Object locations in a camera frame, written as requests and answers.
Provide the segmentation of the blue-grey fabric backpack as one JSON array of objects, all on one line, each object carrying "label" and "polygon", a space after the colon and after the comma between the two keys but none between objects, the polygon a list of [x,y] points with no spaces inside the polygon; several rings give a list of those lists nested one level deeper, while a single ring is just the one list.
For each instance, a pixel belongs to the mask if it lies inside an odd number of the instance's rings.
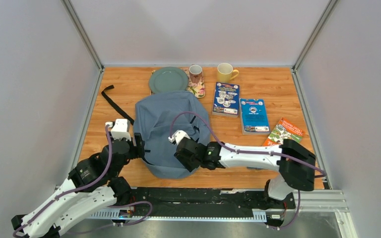
[{"label": "blue-grey fabric backpack", "polygon": [[161,179],[183,179],[193,173],[188,171],[175,157],[176,146],[168,141],[171,133],[185,131],[191,139],[207,145],[211,134],[208,129],[207,110],[197,97],[189,91],[171,91],[153,94],[135,104],[135,117],[130,117],[103,89],[102,96],[140,133],[144,142],[143,161],[150,172]]}]

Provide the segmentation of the dark blue paperback book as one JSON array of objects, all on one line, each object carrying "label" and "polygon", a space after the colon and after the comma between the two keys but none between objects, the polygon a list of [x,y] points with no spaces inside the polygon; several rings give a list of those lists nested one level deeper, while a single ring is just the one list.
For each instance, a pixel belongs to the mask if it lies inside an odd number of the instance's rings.
[{"label": "dark blue paperback book", "polygon": [[240,85],[216,82],[211,113],[215,116],[239,116]]}]

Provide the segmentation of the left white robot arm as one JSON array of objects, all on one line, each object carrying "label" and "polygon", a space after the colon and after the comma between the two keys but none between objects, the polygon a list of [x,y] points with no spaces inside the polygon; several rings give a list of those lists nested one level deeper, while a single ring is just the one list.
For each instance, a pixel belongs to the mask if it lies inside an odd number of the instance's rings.
[{"label": "left white robot arm", "polygon": [[59,238],[98,210],[133,206],[131,187],[119,174],[131,160],[144,155],[139,133],[134,139],[106,132],[101,152],[80,161],[62,185],[29,214],[11,219],[15,238]]}]

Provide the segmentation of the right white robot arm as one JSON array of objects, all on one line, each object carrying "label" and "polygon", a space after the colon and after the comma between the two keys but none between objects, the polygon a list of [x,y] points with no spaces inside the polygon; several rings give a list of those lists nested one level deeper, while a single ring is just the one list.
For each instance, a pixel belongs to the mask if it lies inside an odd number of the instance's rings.
[{"label": "right white robot arm", "polygon": [[265,186],[263,201],[277,207],[294,190],[312,191],[315,186],[316,156],[297,141],[285,139],[281,145],[238,146],[210,142],[207,145],[185,137],[171,136],[177,146],[174,156],[188,170],[251,167],[278,172]]}]

